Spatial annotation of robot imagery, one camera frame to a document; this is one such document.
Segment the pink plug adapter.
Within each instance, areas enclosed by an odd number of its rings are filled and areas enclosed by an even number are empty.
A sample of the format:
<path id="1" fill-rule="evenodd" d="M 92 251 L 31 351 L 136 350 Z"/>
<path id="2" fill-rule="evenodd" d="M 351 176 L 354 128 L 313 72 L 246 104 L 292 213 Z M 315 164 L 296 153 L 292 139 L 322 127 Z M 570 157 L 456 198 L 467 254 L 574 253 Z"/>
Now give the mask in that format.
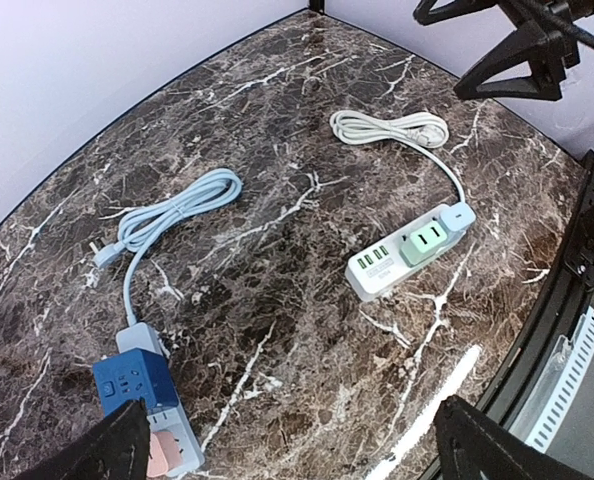
<path id="1" fill-rule="evenodd" d="M 150 434 L 149 459 L 146 470 L 148 478 L 166 475 L 183 463 L 181 451 L 174 435 L 162 430 Z"/>

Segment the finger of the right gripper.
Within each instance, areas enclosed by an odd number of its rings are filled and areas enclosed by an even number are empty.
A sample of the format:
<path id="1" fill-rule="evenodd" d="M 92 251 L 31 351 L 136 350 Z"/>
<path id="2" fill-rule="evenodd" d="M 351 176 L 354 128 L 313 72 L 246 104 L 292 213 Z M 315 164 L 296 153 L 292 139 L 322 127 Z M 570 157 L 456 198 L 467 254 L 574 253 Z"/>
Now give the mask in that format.
<path id="1" fill-rule="evenodd" d="M 503 4 L 505 1 L 453 0 L 440 5 L 438 0 L 422 0 L 413 11 L 413 18 L 420 25 L 432 25 Z"/>
<path id="2" fill-rule="evenodd" d="M 462 100 L 559 100 L 577 42 L 536 21 L 523 23 L 470 68 L 454 87 Z"/>

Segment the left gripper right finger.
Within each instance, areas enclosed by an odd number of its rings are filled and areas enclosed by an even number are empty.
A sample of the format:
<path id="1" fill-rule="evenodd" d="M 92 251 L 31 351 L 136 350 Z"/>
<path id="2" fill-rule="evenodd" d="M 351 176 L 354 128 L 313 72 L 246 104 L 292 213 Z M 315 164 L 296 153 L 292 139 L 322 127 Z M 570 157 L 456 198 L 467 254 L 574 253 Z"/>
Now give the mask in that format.
<path id="1" fill-rule="evenodd" d="M 522 439 L 461 397 L 434 417 L 443 479 L 594 479 L 594 444 L 564 432 L 567 409 L 547 405 Z"/>

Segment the light blue plug adapter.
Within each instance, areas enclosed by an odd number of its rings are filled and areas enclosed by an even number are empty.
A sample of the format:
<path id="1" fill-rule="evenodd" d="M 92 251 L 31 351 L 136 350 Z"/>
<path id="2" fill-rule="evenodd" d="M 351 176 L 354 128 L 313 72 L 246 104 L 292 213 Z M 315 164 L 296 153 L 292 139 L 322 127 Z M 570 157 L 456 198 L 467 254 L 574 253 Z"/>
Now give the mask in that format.
<path id="1" fill-rule="evenodd" d="M 442 210 L 438 222 L 451 233 L 467 230 L 476 220 L 476 214 L 465 202 L 459 202 Z"/>

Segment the green plug adapter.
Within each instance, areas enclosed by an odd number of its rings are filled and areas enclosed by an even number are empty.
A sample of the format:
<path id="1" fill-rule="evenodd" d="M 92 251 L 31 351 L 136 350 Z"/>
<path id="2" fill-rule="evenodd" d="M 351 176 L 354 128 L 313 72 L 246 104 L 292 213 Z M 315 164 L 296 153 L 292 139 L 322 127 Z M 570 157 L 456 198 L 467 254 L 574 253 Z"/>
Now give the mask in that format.
<path id="1" fill-rule="evenodd" d="M 416 266 L 437 253 L 448 241 L 448 233 L 442 225 L 432 220 L 402 237 L 400 247 L 404 261 Z"/>

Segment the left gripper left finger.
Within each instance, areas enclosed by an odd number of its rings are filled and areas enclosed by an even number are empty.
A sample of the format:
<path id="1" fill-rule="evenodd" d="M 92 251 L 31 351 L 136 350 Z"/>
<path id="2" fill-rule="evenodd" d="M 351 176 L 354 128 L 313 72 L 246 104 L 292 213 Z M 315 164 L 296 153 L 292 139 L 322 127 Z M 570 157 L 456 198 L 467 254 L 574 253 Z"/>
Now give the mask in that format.
<path id="1" fill-rule="evenodd" d="M 61 452 L 19 479 L 146 478 L 150 426 L 143 400 L 129 400 Z"/>

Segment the blue cube socket adapter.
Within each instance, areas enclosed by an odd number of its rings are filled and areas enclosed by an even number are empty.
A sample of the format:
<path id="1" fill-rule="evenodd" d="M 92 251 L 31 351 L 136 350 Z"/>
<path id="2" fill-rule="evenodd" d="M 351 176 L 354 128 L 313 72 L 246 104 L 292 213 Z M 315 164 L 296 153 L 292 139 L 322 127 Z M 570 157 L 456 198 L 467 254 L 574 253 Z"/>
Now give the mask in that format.
<path id="1" fill-rule="evenodd" d="M 166 359 L 160 354 L 131 349 L 95 363 L 92 372 L 105 416 L 130 400 L 143 400 L 148 415 L 179 405 Z"/>

